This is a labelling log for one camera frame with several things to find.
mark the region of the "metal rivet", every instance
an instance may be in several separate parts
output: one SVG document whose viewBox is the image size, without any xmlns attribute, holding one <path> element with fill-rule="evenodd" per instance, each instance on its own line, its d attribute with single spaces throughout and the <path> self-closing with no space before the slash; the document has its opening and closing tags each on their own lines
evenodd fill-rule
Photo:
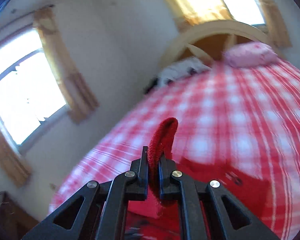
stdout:
<svg viewBox="0 0 300 240">
<path fill-rule="evenodd" d="M 182 176 L 182 172 L 181 172 L 181 171 L 173 171 L 173 172 L 172 172 L 172 176 L 173 176 L 173 177 L 178 177 L 178 178 L 179 178 L 179 177 Z"/>
<path fill-rule="evenodd" d="M 87 183 L 87 187 L 88 187 L 88 188 L 95 188 L 96 186 L 98 186 L 98 182 L 96 182 L 95 180 L 90 180 L 90 181 Z"/>
<path fill-rule="evenodd" d="M 211 187 L 220 187 L 220 182 L 217 180 L 212 180 L 212 181 L 210 181 L 210 186 Z"/>
<path fill-rule="evenodd" d="M 132 178 L 135 176 L 135 172 L 134 171 L 127 171 L 124 175 L 128 178 Z"/>
</svg>

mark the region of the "white pillow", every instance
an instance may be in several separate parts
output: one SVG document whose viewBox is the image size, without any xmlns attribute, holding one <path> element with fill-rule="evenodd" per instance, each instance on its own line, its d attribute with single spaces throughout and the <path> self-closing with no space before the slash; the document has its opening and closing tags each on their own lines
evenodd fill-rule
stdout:
<svg viewBox="0 0 300 240">
<path fill-rule="evenodd" d="M 201 60 L 196 57 L 188 57 L 164 68 L 158 75 L 159 80 L 157 86 L 159 88 L 164 87 L 170 82 L 191 76 L 191 73 L 202 73 L 206 70 L 210 70 L 210 68 L 204 65 Z"/>
</svg>

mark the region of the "yellow curtain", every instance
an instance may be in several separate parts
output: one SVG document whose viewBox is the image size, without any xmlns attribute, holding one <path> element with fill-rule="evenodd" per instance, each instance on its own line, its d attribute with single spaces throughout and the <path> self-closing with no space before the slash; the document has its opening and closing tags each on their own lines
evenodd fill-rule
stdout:
<svg viewBox="0 0 300 240">
<path fill-rule="evenodd" d="M 291 47 L 282 15 L 273 0 L 257 0 L 268 28 L 268 35 L 277 47 Z"/>
<path fill-rule="evenodd" d="M 191 25 L 214 20 L 232 20 L 223 0 L 167 0 L 176 15 L 176 24 L 183 31 Z"/>
<path fill-rule="evenodd" d="M 74 122 L 79 123 L 98 107 L 98 101 L 67 51 L 52 9 L 37 10 L 33 26 L 39 33 L 47 61 L 69 106 L 69 115 Z"/>
<path fill-rule="evenodd" d="M 9 179 L 21 187 L 30 176 L 31 168 L 7 138 L 0 129 L 0 166 Z"/>
</svg>

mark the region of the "bed sheet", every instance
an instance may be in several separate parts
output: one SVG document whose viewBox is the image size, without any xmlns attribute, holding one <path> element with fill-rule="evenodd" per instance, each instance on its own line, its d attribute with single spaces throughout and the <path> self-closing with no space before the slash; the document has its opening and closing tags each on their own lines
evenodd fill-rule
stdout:
<svg viewBox="0 0 300 240">
<path fill-rule="evenodd" d="M 251 69 L 218 63 L 211 71 L 154 91 L 74 167 L 50 204 L 54 211 L 89 180 L 130 167 L 159 123 L 178 119 L 172 152 L 197 163 L 229 160 L 271 183 L 262 221 L 281 239 L 300 230 L 300 71 L 286 61 Z"/>
</svg>

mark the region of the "window pane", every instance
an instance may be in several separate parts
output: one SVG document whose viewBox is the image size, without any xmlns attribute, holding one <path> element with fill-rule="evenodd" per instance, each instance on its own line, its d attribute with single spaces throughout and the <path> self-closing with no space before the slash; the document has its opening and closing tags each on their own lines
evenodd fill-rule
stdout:
<svg viewBox="0 0 300 240">
<path fill-rule="evenodd" d="M 265 21 L 255 0 L 224 0 L 235 20 L 249 25 Z"/>
<path fill-rule="evenodd" d="M 0 48 L 0 74 L 12 64 L 42 47 L 38 33 L 29 31 Z"/>
<path fill-rule="evenodd" d="M 21 144 L 40 121 L 66 102 L 44 53 L 37 53 L 0 81 L 0 116 L 17 144 Z"/>
</svg>

